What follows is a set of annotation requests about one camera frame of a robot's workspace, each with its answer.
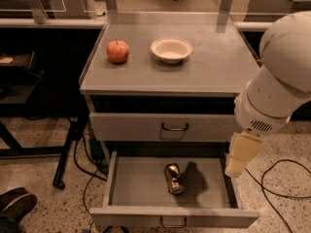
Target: closed drawer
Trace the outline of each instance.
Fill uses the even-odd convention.
[[[101,141],[228,142],[241,129],[234,115],[91,113]]]
[[[164,168],[180,167],[185,189],[168,192]],[[246,228],[259,214],[241,208],[235,181],[215,157],[122,156],[113,151],[102,208],[91,208],[97,227]]]

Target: bowl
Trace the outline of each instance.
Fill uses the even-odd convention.
[[[184,39],[166,37],[154,41],[151,51],[163,62],[176,64],[192,53],[192,45]]]

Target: floor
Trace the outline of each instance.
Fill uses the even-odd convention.
[[[140,10],[138,5],[144,4],[147,10],[165,8],[183,8],[186,10],[204,11],[211,8],[217,10],[220,0],[201,0],[198,5],[191,6],[186,0],[121,0],[121,11]],[[236,8],[242,8],[247,0],[239,1]],[[23,117],[1,117],[0,120],[7,126],[11,133],[24,147],[55,146],[64,143],[69,128],[68,118],[47,117],[39,120],[29,120]],[[92,233],[103,232],[91,224],[92,220],[87,212],[90,207],[101,207],[104,196],[105,182],[99,179],[90,179],[90,175],[78,169],[74,161],[91,173],[96,168],[88,160],[86,151],[89,152],[88,141],[91,133],[85,131],[86,147],[84,141],[72,143],[70,156],[66,165],[63,180],[65,188],[56,189],[52,186],[53,176],[57,168],[58,156],[0,159],[0,193],[18,186],[25,186],[29,191],[38,196],[36,208],[28,214],[20,226],[26,233]],[[263,148],[248,165],[248,170],[260,180],[264,171],[281,159],[297,161],[310,170],[311,154],[311,122],[293,121],[278,133],[264,136]],[[0,141],[0,148],[5,148]],[[127,227],[131,233],[279,233],[290,232],[285,223],[273,211],[264,198],[260,186],[244,172],[236,179],[240,192],[242,206],[246,210],[255,210],[260,213],[260,218],[247,229],[218,229],[218,228],[144,228]],[[264,184],[271,190],[292,196],[310,196],[311,175],[301,166],[292,162],[281,162],[267,174]],[[311,231],[311,199],[286,199],[267,192],[275,208],[285,218],[294,233],[307,233]],[[112,232],[122,232],[120,228],[113,228]]]

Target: red apple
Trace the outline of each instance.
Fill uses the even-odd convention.
[[[121,40],[111,41],[107,45],[108,59],[113,63],[124,63],[129,55],[129,48],[126,42]]]

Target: black drawer handle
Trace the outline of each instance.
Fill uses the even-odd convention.
[[[164,122],[161,125],[163,130],[166,131],[187,131],[189,129],[189,125],[186,123],[186,126],[184,128],[170,128],[170,127],[166,127]]]
[[[167,225],[167,224],[164,224],[163,216],[160,218],[159,222],[160,222],[160,224],[161,224],[161,226],[163,228],[170,228],[170,229],[174,228],[174,229],[176,229],[176,228],[185,228],[185,227],[187,227],[187,218],[186,217],[184,218],[184,224],[182,224],[182,225]]]

